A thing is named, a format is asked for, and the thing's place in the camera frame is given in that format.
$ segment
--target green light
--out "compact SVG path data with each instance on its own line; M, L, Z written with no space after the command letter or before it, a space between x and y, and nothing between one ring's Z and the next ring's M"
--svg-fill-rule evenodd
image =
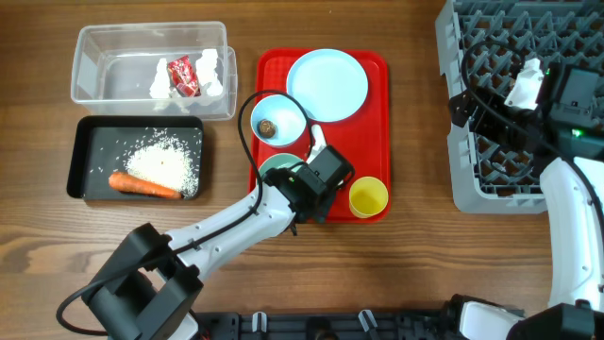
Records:
M573 137L578 138L582 136L584 132L582 130L573 128L571 133L573 134Z

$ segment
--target white bowl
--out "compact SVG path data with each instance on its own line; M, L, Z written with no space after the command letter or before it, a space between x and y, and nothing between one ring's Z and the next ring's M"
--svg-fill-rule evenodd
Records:
M261 137L258 132L258 124L267 119L277 127L275 136L271 138ZM250 119L252 130L258 139L274 147L286 147L292 145L306 127L304 114L287 97L276 94L262 99L252 110Z

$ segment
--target carrot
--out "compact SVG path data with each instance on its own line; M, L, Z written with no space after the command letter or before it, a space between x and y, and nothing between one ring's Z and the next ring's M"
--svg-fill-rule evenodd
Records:
M123 193L144 194L169 199L182 198L178 191L121 172L115 172L109 177L109 186L111 189Z

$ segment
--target red package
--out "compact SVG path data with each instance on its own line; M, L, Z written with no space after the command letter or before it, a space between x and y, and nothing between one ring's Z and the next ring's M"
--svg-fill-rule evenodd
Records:
M168 72L172 79L172 84L184 96L199 96L199 81L197 74L189 62L189 56L176 59L168 63Z

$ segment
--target clear plastic box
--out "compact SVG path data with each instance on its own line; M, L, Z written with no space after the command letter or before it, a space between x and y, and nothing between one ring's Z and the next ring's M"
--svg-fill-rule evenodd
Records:
M222 93L153 99L149 88L159 59L185 55L191 64L203 50L218 54ZM220 22L91 25L77 39L71 96L92 113L116 115L195 115L204 120L232 118L237 102L235 52Z

